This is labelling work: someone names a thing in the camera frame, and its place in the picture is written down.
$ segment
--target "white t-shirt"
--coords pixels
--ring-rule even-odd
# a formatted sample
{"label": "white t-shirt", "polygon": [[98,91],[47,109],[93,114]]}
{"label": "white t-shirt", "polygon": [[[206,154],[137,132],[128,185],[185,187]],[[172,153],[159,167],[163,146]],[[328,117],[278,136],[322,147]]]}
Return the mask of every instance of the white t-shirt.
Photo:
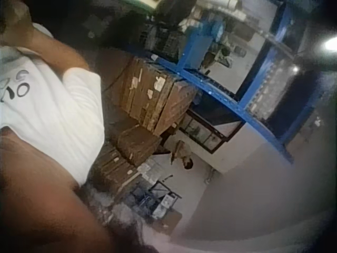
{"label": "white t-shirt", "polygon": [[72,68],[62,80],[40,58],[0,48],[1,128],[45,153],[84,184],[104,143],[101,78]]}

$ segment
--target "cable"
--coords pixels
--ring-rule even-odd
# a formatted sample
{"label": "cable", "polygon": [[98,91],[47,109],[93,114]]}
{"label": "cable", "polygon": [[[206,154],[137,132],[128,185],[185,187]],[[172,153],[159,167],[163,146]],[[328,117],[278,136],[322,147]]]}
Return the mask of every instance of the cable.
{"label": "cable", "polygon": [[124,72],[127,70],[128,67],[130,67],[132,61],[133,61],[134,57],[131,57],[131,59],[128,61],[127,65],[125,66],[125,68],[123,68],[123,70],[121,71],[121,73],[116,77],[116,79],[107,87],[103,90],[102,93],[107,92],[108,90],[110,90],[112,88],[112,86],[114,86],[114,84],[122,77],[122,75],[124,74]]}

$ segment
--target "wire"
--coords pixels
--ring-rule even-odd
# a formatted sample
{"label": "wire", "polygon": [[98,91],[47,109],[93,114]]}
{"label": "wire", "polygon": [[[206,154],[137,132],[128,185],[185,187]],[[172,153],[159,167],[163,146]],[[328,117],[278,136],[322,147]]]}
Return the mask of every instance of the wire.
{"label": "wire", "polygon": [[121,71],[121,73],[115,78],[115,80],[107,87],[103,90],[102,93],[105,93],[107,92],[108,90],[110,90],[114,85],[115,83],[122,77],[122,75],[124,74],[124,72],[127,70],[128,67],[130,67],[132,61],[133,61],[133,58],[134,57],[131,57],[131,59],[128,61],[127,65],[125,66],[125,68],[123,68],[123,70]]}

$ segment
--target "person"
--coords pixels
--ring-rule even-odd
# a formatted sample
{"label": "person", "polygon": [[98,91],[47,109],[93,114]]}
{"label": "person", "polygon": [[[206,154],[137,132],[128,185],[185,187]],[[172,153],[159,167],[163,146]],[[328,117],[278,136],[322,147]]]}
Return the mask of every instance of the person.
{"label": "person", "polygon": [[193,168],[193,161],[191,159],[192,151],[188,144],[179,140],[174,150],[172,149],[171,164],[177,158],[181,159],[186,170],[191,170]]}
{"label": "person", "polygon": [[22,2],[1,5],[0,251],[157,252],[76,194],[104,142],[100,77]]}

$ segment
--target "light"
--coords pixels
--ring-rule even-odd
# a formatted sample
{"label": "light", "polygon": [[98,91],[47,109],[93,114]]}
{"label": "light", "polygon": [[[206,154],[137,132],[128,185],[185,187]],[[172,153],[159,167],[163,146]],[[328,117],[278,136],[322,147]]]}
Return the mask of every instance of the light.
{"label": "light", "polygon": [[337,52],[337,37],[323,43],[323,48],[329,52]]}
{"label": "light", "polygon": [[293,66],[293,72],[297,74],[300,71],[300,68],[298,66]]}

